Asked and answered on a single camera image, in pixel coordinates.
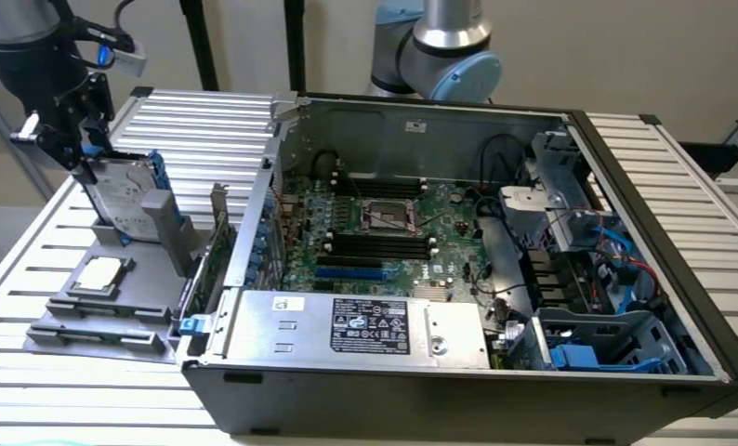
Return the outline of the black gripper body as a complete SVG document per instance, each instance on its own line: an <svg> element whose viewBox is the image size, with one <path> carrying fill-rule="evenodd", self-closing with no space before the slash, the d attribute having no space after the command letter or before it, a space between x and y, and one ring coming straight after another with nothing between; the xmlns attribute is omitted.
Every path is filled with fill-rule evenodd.
<svg viewBox="0 0 738 446"><path fill-rule="evenodd" d="M42 124L75 136L80 134L79 124L62 98L87 77L74 32L55 31L26 41L0 41L0 82L22 102L24 116L36 113Z"/></svg>

